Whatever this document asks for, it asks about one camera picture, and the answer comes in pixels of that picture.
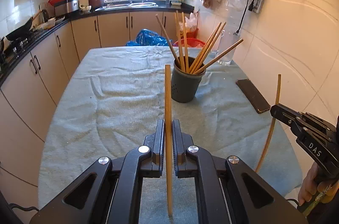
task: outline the kitchen cabinet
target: kitchen cabinet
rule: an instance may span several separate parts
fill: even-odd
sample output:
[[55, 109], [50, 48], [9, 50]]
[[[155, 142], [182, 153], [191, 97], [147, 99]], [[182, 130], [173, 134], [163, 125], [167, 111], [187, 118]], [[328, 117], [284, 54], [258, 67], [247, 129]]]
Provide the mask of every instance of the kitchen cabinet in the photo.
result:
[[168, 37], [173, 40], [173, 43], [178, 40], [174, 14], [175, 12], [164, 12], [164, 15], [162, 18], [162, 24], [165, 27]]
[[9, 74], [1, 91], [25, 124], [44, 141], [56, 106], [34, 68], [30, 53]]
[[67, 23], [55, 32], [55, 40], [66, 69], [68, 78], [71, 79], [79, 65], [79, 58], [75, 48], [71, 23]]
[[154, 12], [154, 11], [140, 11], [140, 12], [130, 12], [129, 20], [131, 28], [129, 30], [129, 36], [131, 40], [135, 40], [136, 36], [141, 29], [149, 29], [151, 31], [157, 32], [161, 35], [161, 27], [158, 24], [158, 21], [155, 15], [159, 16], [159, 19], [162, 20], [163, 12]]
[[[4, 169], [0, 168], [0, 190], [8, 203], [15, 203], [22, 207], [38, 206], [38, 187], [22, 181]], [[37, 211], [21, 211], [14, 209], [13, 212], [24, 224], [29, 224], [30, 219]]]
[[101, 47], [125, 46], [129, 41], [129, 13], [99, 15]]
[[19, 118], [0, 92], [1, 167], [38, 186], [44, 142]]
[[69, 79], [62, 63], [55, 35], [47, 36], [31, 51], [31, 54], [42, 82], [55, 104], [58, 104]]
[[72, 30], [79, 60], [85, 57], [90, 49], [100, 48], [99, 26], [97, 16], [72, 20]]

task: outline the frying pan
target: frying pan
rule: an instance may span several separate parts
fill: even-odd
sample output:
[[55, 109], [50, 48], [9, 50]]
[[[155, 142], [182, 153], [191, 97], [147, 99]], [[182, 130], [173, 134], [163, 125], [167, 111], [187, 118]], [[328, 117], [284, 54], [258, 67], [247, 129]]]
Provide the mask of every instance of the frying pan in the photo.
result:
[[23, 26], [19, 27], [18, 29], [15, 29], [13, 32], [9, 33], [6, 36], [6, 38], [9, 41], [12, 42], [12, 41], [16, 40], [17, 38], [27, 34], [29, 29], [32, 27], [33, 20], [35, 20], [41, 12], [42, 12], [42, 10], [39, 10], [35, 15], [30, 17], [29, 20]]

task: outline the light blue tablecloth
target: light blue tablecloth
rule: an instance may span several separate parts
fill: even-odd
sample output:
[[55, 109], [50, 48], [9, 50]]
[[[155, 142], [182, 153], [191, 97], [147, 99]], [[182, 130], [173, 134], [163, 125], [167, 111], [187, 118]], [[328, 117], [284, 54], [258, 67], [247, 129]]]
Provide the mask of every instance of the light blue tablecloth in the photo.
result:
[[[199, 50], [190, 49], [191, 56]], [[212, 53], [206, 62], [214, 57]], [[164, 66], [168, 47], [90, 50], [70, 80], [54, 114], [40, 168], [39, 205], [47, 204], [101, 156], [125, 156], [155, 132], [164, 118]], [[251, 168], [259, 160], [271, 122], [236, 86], [246, 75], [232, 63], [207, 69], [194, 100], [172, 101], [182, 132], [212, 155], [239, 156]], [[279, 123], [259, 174], [283, 196], [302, 181], [292, 146]], [[173, 180], [173, 219], [167, 216], [165, 168], [144, 179], [139, 223], [198, 223], [194, 180]]]

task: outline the smartphone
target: smartphone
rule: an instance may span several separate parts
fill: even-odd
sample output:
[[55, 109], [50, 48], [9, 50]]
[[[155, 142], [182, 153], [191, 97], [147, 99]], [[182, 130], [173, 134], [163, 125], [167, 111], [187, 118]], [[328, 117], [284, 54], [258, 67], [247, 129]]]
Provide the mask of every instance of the smartphone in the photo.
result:
[[238, 79], [235, 83], [259, 114], [270, 110], [271, 106], [249, 79]]

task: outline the wooden chopstick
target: wooden chopstick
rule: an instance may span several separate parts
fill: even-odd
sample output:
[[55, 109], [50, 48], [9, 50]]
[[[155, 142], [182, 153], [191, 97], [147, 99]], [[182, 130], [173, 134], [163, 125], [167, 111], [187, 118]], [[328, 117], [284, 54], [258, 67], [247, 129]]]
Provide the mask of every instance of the wooden chopstick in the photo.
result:
[[165, 151], [166, 151], [166, 187], [167, 211], [172, 216], [172, 97], [171, 66], [165, 65]]
[[220, 27], [217, 35], [214, 37], [214, 39], [211, 41], [207, 51], [205, 52], [205, 54], [202, 56], [201, 60], [197, 63], [197, 66], [195, 68], [192, 69], [192, 73], [194, 74], [196, 70], [198, 70], [200, 68], [200, 66], [203, 64], [204, 60], [207, 58], [208, 53], [211, 51], [214, 43], [216, 42], [216, 40], [218, 39], [218, 37], [220, 36], [221, 32], [223, 31], [224, 27], [226, 25], [226, 22], [223, 23], [223, 25]]
[[179, 26], [179, 17], [178, 11], [174, 13], [175, 16], [175, 25], [177, 28], [177, 38], [178, 38], [178, 47], [179, 47], [179, 60], [180, 60], [180, 70], [183, 72], [185, 71], [185, 64], [184, 64], [184, 56], [182, 54], [182, 44], [181, 44], [181, 36], [180, 36], [180, 26]]
[[189, 52], [188, 52], [188, 49], [187, 49], [187, 36], [186, 36], [186, 26], [185, 26], [184, 12], [181, 12], [181, 17], [182, 17], [182, 32], [184, 33], [184, 46], [185, 46], [185, 70], [188, 73], [188, 70], [189, 70]]
[[244, 40], [241, 38], [240, 40], [238, 40], [236, 43], [234, 43], [231, 47], [229, 47], [228, 49], [226, 49], [225, 51], [223, 51], [220, 55], [218, 55], [217, 57], [215, 57], [213, 60], [211, 60], [210, 62], [206, 63], [203, 67], [201, 67], [200, 69], [196, 70], [194, 72], [194, 74], [199, 74], [201, 72], [203, 72], [207, 67], [211, 66], [213, 63], [215, 63], [217, 60], [221, 59], [224, 55], [226, 55], [229, 51], [233, 50], [235, 47], [237, 47], [241, 42], [243, 42]]
[[193, 63], [191, 64], [191, 66], [189, 67], [189, 74], [192, 74], [192, 69], [195, 69], [195, 67], [197, 66], [197, 63], [201, 60], [202, 55], [206, 52], [206, 50], [208, 49], [211, 40], [214, 38], [215, 34], [217, 33], [218, 29], [221, 26], [221, 22], [218, 24], [218, 26], [214, 29], [213, 33], [211, 34], [211, 36], [209, 37], [209, 39], [207, 40], [207, 42], [205, 43], [204, 47], [200, 50], [199, 54], [197, 55], [197, 57], [195, 58], [195, 60], [193, 61]]
[[161, 23], [161, 21], [160, 21], [160, 19], [159, 19], [158, 14], [156, 14], [155, 17], [157, 18], [157, 21], [158, 21], [158, 23], [159, 23], [159, 25], [160, 25], [162, 31], [163, 31], [164, 34], [165, 34], [165, 38], [166, 38], [167, 44], [168, 44], [168, 46], [169, 46], [169, 48], [170, 48], [170, 50], [171, 50], [171, 52], [172, 52], [172, 54], [173, 54], [173, 57], [174, 57], [175, 61], [177, 62], [177, 65], [180, 66], [180, 61], [179, 61], [179, 59], [178, 59], [178, 57], [177, 57], [177, 54], [175, 53], [175, 51], [174, 51], [174, 49], [173, 49], [173, 45], [172, 45], [171, 40], [169, 39], [169, 37], [168, 37], [168, 35], [167, 35], [167, 32], [166, 32], [166, 30], [165, 30], [165, 28], [164, 28], [164, 25], [162, 25], [162, 23]]
[[[276, 93], [275, 104], [279, 103], [280, 89], [281, 89], [281, 74], [278, 74], [278, 84], [277, 84], [277, 93]], [[268, 146], [269, 146], [269, 144], [271, 142], [271, 138], [272, 138], [272, 135], [273, 135], [275, 121], [276, 121], [276, 119], [274, 117], [272, 117], [271, 126], [270, 126], [270, 129], [268, 131], [268, 135], [267, 135], [267, 139], [266, 139], [266, 142], [265, 142], [265, 146], [264, 146], [264, 149], [262, 150], [259, 162], [258, 162], [257, 167], [255, 169], [256, 173], [259, 171], [259, 169], [260, 169], [260, 167], [262, 165], [262, 162], [264, 161], [265, 155], [267, 153]]]

